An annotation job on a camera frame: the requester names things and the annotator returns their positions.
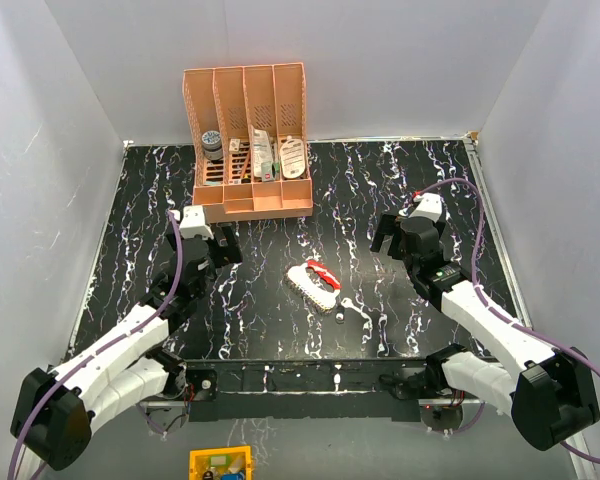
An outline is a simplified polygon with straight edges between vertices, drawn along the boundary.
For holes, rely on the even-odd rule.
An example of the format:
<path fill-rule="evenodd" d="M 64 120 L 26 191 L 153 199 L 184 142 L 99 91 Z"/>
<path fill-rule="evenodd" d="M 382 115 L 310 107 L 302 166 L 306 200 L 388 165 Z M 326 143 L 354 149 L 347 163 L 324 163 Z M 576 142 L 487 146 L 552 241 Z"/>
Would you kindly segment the silver key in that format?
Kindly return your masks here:
<path fill-rule="evenodd" d="M 370 316 L 361 307 L 357 306 L 354 301 L 349 297 L 344 297 L 340 302 L 344 310 L 351 310 L 356 312 L 361 318 L 369 320 Z"/>

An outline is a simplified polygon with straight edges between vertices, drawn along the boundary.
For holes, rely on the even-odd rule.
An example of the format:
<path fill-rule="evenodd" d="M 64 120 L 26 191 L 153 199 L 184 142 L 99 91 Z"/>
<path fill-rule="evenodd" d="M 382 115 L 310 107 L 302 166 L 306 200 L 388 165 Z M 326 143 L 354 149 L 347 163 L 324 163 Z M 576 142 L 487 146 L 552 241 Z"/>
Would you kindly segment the red handled keyring holder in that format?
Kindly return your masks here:
<path fill-rule="evenodd" d="M 285 279 L 318 311 L 328 313 L 337 307 L 341 283 L 322 263 L 307 259 L 291 266 L 285 273 Z"/>

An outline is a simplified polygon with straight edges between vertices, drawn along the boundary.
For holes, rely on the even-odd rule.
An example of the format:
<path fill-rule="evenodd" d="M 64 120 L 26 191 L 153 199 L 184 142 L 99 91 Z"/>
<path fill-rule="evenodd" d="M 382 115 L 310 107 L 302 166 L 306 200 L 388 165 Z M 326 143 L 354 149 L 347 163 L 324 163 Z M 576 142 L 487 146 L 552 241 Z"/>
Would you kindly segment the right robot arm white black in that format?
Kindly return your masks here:
<path fill-rule="evenodd" d="M 440 397 L 464 391 L 507 414 L 521 436 L 546 451 L 597 423 L 600 409 L 591 370 L 558 347 L 503 321 L 485 306 L 465 269 L 444 253 L 444 225 L 426 217 L 383 214 L 371 249 L 391 241 L 388 254 L 401 261 L 415 291 L 481 342 L 495 357 L 486 362 L 459 344 L 429 356 L 412 385 Z"/>

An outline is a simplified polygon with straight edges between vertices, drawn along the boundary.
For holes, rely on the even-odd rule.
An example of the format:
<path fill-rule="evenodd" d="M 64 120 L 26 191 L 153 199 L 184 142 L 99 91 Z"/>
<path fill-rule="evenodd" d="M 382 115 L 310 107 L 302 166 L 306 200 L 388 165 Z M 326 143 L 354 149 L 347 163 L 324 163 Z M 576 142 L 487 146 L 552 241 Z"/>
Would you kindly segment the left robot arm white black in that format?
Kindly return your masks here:
<path fill-rule="evenodd" d="M 106 423 L 142 400 L 180 396 L 184 365 L 164 342 L 191 319 L 217 270 L 242 261 L 229 224 L 187 227 L 172 220 L 169 269 L 108 333 L 69 361 L 23 380 L 10 432 L 16 440 L 8 478 L 23 450 L 60 471 L 84 452 Z"/>

